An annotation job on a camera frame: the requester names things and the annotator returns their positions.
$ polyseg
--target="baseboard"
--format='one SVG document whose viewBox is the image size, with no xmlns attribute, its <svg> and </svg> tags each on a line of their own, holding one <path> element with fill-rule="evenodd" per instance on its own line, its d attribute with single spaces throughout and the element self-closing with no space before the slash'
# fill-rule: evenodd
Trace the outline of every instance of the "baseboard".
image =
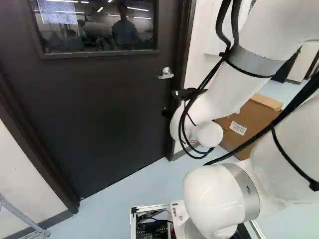
<svg viewBox="0 0 319 239">
<path fill-rule="evenodd" d="M 302 83 L 302 81 L 294 81 L 294 80 L 289 80 L 289 79 L 285 80 L 285 82 L 289 82 L 289 83 L 292 83 L 292 84 L 295 84 L 295 85 L 300 85 Z"/>
<path fill-rule="evenodd" d="M 200 146 L 200 143 L 197 142 L 194 145 L 192 145 L 194 148 L 197 148 L 198 146 Z M 187 152 L 190 152 L 192 149 L 190 147 L 186 148 Z M 181 151 L 175 153 L 173 155 L 173 157 L 171 158 L 171 161 L 176 161 L 178 160 L 180 157 L 184 156 L 186 154 L 186 152 L 182 149 Z"/>
<path fill-rule="evenodd" d="M 64 220 L 67 220 L 68 218 L 70 218 L 72 216 L 73 216 L 73 214 L 70 213 L 69 210 L 67 210 L 67 211 L 64 211 L 62 213 L 59 213 L 58 215 L 53 216 L 52 218 L 49 218 L 47 220 L 40 222 L 39 226 L 44 228 L 44 229 L 47 229 L 47 228 L 50 228 L 50 227 L 52 227 L 52 226 L 54 226 L 54 225 L 56 225 Z M 26 228 L 20 232 L 17 232 L 15 234 L 7 236 L 3 239 L 19 239 L 19 238 L 24 237 L 24 236 L 26 236 L 34 231 L 35 230 L 33 228 Z"/>
</svg>

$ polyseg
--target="black door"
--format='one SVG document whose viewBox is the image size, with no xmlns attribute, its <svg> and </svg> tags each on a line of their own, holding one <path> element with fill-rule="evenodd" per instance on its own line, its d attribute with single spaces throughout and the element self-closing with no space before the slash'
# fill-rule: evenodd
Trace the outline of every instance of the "black door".
<svg viewBox="0 0 319 239">
<path fill-rule="evenodd" d="M 164 156 L 178 1 L 1 1 L 1 69 L 80 198 Z"/>
</svg>

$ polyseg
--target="cardboard box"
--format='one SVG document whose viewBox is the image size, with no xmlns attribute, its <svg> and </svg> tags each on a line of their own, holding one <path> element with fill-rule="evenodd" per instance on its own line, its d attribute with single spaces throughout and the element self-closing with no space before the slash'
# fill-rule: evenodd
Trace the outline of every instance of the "cardboard box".
<svg viewBox="0 0 319 239">
<path fill-rule="evenodd" d="M 220 146 L 227 151 L 232 151 L 256 133 L 265 128 L 275 119 L 283 106 L 283 103 L 263 95 L 255 94 L 237 113 L 216 122 L 223 128 L 224 137 Z M 236 154 L 240 160 L 250 157 L 253 143 Z"/>
</svg>

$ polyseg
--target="window frame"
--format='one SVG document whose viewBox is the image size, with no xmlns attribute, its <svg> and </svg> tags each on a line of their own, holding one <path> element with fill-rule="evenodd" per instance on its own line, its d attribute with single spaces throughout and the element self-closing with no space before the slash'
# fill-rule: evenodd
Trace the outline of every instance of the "window frame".
<svg viewBox="0 0 319 239">
<path fill-rule="evenodd" d="M 35 15 L 32 11 L 32 6 L 29 0 L 19 1 L 19 6 L 23 11 L 24 21 L 27 30 L 30 32 L 31 39 L 35 46 L 36 51 L 41 59 L 66 59 L 66 58 L 82 58 L 82 57 L 103 57 L 103 56 L 125 56 L 125 55 L 150 55 L 159 54 L 159 0 L 154 0 L 154 49 L 141 49 L 141 50 L 123 50 L 123 51 L 85 51 L 85 52 L 59 52 L 59 53 L 46 53 L 41 44 L 39 31 Z"/>
</svg>

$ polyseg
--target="door frame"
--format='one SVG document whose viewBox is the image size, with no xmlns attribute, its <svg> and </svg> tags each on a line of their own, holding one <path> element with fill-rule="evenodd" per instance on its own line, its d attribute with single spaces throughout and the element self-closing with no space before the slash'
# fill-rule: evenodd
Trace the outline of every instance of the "door frame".
<svg viewBox="0 0 319 239">
<path fill-rule="evenodd" d="M 180 24 L 178 24 L 179 33 L 176 42 L 177 55 L 174 64 L 175 77 L 173 81 L 170 81 L 171 89 L 180 89 L 184 85 L 196 0 L 180 0 L 180 4 Z M 36 28 L 31 18 L 24 19 L 29 26 Z M 174 112 L 179 104 L 180 102 L 178 100 L 171 97 L 169 110 Z M 24 110 L 10 83 L 9 74 L 4 71 L 1 62 L 0 119 L 33 166 L 59 199 L 65 204 L 67 209 L 73 214 L 78 213 L 80 198 L 75 194 L 71 184 L 61 174 L 61 170 L 56 163 L 54 163 L 54 158 L 50 153 L 50 150 L 46 147 L 43 139 L 38 134 L 36 127 L 32 125 L 27 112 Z M 165 156 L 168 160 L 172 160 L 174 147 L 175 140 L 171 138 L 169 130 L 167 129 Z"/>
</svg>

